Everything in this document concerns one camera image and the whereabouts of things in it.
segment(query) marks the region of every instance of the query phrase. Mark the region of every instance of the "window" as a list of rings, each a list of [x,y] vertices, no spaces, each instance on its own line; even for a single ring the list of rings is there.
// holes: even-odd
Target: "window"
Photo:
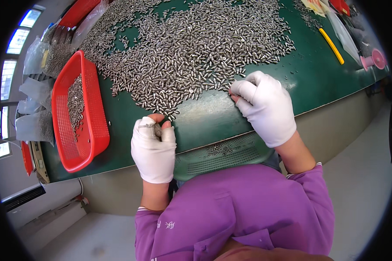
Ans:
[[[35,5],[31,10],[29,10],[19,24],[19,28],[16,29],[15,34],[10,40],[6,52],[8,59],[6,59],[3,64],[2,86],[0,95],[0,99],[2,101],[9,99],[10,87],[12,85],[12,78],[15,71],[17,59],[19,58],[20,52],[23,45],[25,44],[30,29],[35,24],[36,20],[39,18],[43,10],[44,8],[38,5]]]
[[[29,34],[29,30],[17,29],[15,34],[10,41],[9,47],[7,48],[8,54],[20,54],[22,46],[25,43],[26,37]]]
[[[29,10],[15,29],[12,39],[10,39],[2,70],[2,84],[0,89],[0,100],[2,101],[6,101],[10,97],[12,78],[20,52],[30,29],[44,10],[45,8],[39,5],[35,5]],[[9,137],[9,107],[7,106],[3,107],[0,112],[0,134],[3,139]],[[11,155],[11,153],[12,148],[9,142],[0,143],[0,158]]]
[[[36,22],[36,19],[38,19],[40,14],[41,11],[39,10],[29,10],[29,12],[26,14],[25,18],[23,18],[19,25],[32,28],[33,24]]]
[[[9,107],[2,108],[0,113],[0,133],[3,139],[9,137]],[[5,142],[0,144],[0,158],[11,153],[10,143]]]
[[[13,72],[15,71],[16,60],[5,60],[2,71],[2,89],[0,99],[7,100],[10,94],[10,86],[12,84]]]

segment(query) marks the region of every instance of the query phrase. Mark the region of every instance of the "hand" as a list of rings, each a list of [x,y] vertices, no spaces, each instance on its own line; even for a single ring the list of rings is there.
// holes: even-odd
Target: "hand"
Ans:
[[[176,157],[174,127],[166,121],[160,128],[163,119],[161,114],[151,114],[137,120],[131,140],[131,155],[142,179],[154,184],[172,180]]]
[[[282,145],[295,133],[291,97],[270,75],[261,71],[249,74],[245,81],[235,81],[229,93],[268,147]]]

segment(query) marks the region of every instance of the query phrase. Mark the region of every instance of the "paper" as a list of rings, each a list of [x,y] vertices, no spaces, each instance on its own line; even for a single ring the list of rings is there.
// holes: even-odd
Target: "paper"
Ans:
[[[315,14],[325,17],[325,12],[319,0],[301,0],[305,7],[314,11]]]

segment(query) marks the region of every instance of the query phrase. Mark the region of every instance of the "yellow stick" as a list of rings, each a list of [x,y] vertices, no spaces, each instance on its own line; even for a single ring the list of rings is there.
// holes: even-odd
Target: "yellow stick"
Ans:
[[[337,56],[337,59],[340,62],[340,64],[344,64],[344,59],[341,57],[340,52],[337,50],[337,47],[335,47],[334,43],[331,41],[329,36],[325,33],[324,29],[319,28],[319,32],[322,34],[322,36],[324,36],[325,40],[328,42],[332,51],[335,53],[335,56]]]

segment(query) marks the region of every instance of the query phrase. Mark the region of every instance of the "green table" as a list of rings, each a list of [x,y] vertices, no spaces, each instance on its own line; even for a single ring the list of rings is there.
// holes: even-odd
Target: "green table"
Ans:
[[[324,30],[345,60],[345,63],[340,65],[322,35],[305,25],[300,13],[293,8],[292,1],[281,0],[281,3],[287,8],[280,10],[280,16],[284,17],[291,27],[291,39],[297,50],[281,57],[278,64],[247,65],[246,75],[261,70],[279,80],[292,97],[295,115],[353,94],[388,75],[387,68],[378,70],[372,66],[366,72],[357,65],[343,50],[328,19],[323,19]],[[162,13],[173,6],[176,10],[187,7],[182,0],[173,0],[160,4],[156,11]],[[137,37],[138,30],[129,28],[120,34],[126,34],[133,39]],[[119,45],[116,48],[121,48],[120,41],[116,40],[115,43]],[[111,122],[108,126],[109,146],[83,170],[68,173],[60,161],[57,147],[42,142],[43,157],[51,182],[134,165],[130,154],[132,127],[137,119],[148,115],[149,111],[136,106],[128,93],[120,93],[113,98],[110,90],[112,82],[109,79],[103,80],[99,76],[99,83],[106,119]],[[178,109],[181,114],[173,122],[177,137],[176,153],[252,131],[250,123],[242,117],[234,102],[223,91],[204,91],[198,101],[184,101]]]

